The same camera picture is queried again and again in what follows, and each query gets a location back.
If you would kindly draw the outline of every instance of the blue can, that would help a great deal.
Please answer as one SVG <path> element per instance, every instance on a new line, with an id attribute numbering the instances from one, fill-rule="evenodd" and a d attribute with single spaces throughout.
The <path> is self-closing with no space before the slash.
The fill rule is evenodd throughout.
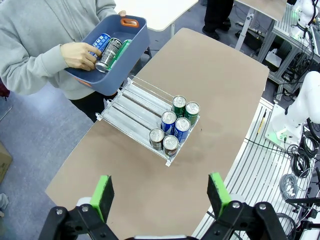
<path id="1" fill-rule="evenodd" d="M 173 111 L 165 111 L 161 116 L 161 129 L 168 135 L 175 133 L 177 116 Z"/>
<path id="2" fill-rule="evenodd" d="M 182 144 L 187 139 L 190 126 L 190 121 L 185 117 L 180 117 L 175 122 L 174 136 L 178 139 L 179 143 Z"/>
<path id="3" fill-rule="evenodd" d="M 101 51 L 101 53 L 103 53 L 104 50 L 106 49 L 110 39 L 111 39 L 111 37 L 108 34 L 102 33 L 101 36 L 98 37 L 97 40 L 95 40 L 95 42 L 92 44 L 92 46 L 96 47 L 97 49 L 99 49 Z M 92 51 L 90 51 L 89 53 L 92 56 L 95 56 L 96 58 L 98 57 L 97 54 L 95 54 Z"/>

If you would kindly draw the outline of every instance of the person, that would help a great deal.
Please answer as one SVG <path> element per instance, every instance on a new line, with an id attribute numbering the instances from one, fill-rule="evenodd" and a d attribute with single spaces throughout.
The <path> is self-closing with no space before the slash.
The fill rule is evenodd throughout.
<path id="1" fill-rule="evenodd" d="M 229 30 L 231 22 L 228 17 L 233 5 L 234 0 L 207 0 L 202 32 L 210 38 L 219 40 L 216 29 Z"/>
<path id="2" fill-rule="evenodd" d="M 5 0 L 0 4 L 0 77 L 11 91 L 30 95 L 46 83 L 93 122 L 105 96 L 80 84 L 65 68 L 91 71 L 102 53 L 81 42 L 105 17 L 117 14 L 114 0 Z"/>

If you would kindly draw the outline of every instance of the gray carpet floor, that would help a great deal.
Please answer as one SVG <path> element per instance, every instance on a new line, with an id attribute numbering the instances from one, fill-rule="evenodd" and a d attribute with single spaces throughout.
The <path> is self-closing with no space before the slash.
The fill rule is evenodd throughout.
<path id="1" fill-rule="evenodd" d="M 206 7 L 197 3 L 176 21 L 176 31 L 189 28 L 201 33 L 205 12 Z M 247 12 L 246 6 L 236 3 L 230 15 L 232 28 L 229 32 L 217 31 L 221 42 L 236 44 L 235 33 L 241 28 L 235 23 L 243 22 Z M 268 28 L 270 19 L 263 15 L 257 19 L 257 28 Z M 169 40 L 170 30 L 149 31 L 149 34 L 150 48 L 155 55 Z M 253 53 L 245 45 L 242 50 L 247 55 Z M 263 97 L 272 102 L 276 87 L 268 81 Z M 10 106 L 11 111 L 0 121 L 0 141 L 13 156 L 0 185 L 0 193 L 6 193 L 10 201 L 4 211 L 5 217 L 0 218 L 0 239 L 34 240 L 38 239 L 47 214 L 54 206 L 45 189 L 92 122 L 59 89 L 49 84 L 32 95 L 11 93 L 7 102 L 0 99 L 0 118 Z"/>

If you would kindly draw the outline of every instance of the green gripper pad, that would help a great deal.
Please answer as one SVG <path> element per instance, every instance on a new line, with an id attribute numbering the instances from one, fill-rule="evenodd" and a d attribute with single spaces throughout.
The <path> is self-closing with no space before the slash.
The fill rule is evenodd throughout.
<path id="1" fill-rule="evenodd" d="M 209 174 L 207 194 L 216 217 L 219 217 L 231 198 L 218 172 Z"/>
<path id="2" fill-rule="evenodd" d="M 110 212 L 111 204 L 114 199 L 115 192 L 112 185 L 111 176 L 103 175 L 100 177 L 95 187 L 90 205 L 96 209 L 100 218 L 106 223 Z"/>

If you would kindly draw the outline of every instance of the can lid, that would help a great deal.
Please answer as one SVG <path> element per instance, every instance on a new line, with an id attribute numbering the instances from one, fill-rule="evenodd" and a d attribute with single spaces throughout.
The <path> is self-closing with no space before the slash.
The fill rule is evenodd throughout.
<path id="1" fill-rule="evenodd" d="M 95 68 L 101 73 L 105 73 L 107 71 L 107 65 L 100 61 L 95 63 Z"/>
<path id="2" fill-rule="evenodd" d="M 195 101 L 188 102 L 188 104 L 185 106 L 185 109 L 190 114 L 198 114 L 200 112 L 200 106 Z"/>
<path id="3" fill-rule="evenodd" d="M 112 38 L 110 39 L 110 41 L 111 41 L 111 40 L 117 40 L 117 41 L 120 42 L 120 44 L 122 44 L 122 41 L 120 41 L 118 38 L 112 37 Z"/>
<path id="4" fill-rule="evenodd" d="M 111 38 L 111 37 L 110 37 L 110 36 L 109 36 L 108 34 L 106 34 L 106 33 L 102 33 L 102 34 L 101 34 L 101 36 L 104 36 L 104 37 L 109 37 L 109 38 Z"/>
<path id="5" fill-rule="evenodd" d="M 153 142 L 158 143 L 164 139 L 165 133 L 164 133 L 164 131 L 162 131 L 162 129 L 155 128 L 150 131 L 149 136 Z"/>
<path id="6" fill-rule="evenodd" d="M 178 147 L 179 141 L 173 135 L 166 136 L 163 140 L 163 146 L 168 150 L 174 150 Z"/>
<path id="7" fill-rule="evenodd" d="M 182 108 L 186 105 L 187 100 L 184 96 L 178 95 L 175 96 L 172 100 L 172 104 L 177 108 Z"/>
<path id="8" fill-rule="evenodd" d="M 165 111 L 162 116 L 161 120 L 165 124 L 173 124 L 177 119 L 176 114 L 173 111 Z"/>
<path id="9" fill-rule="evenodd" d="M 185 117 L 180 117 L 175 122 L 175 128 L 182 132 L 188 131 L 190 126 L 191 126 L 190 121 Z"/>

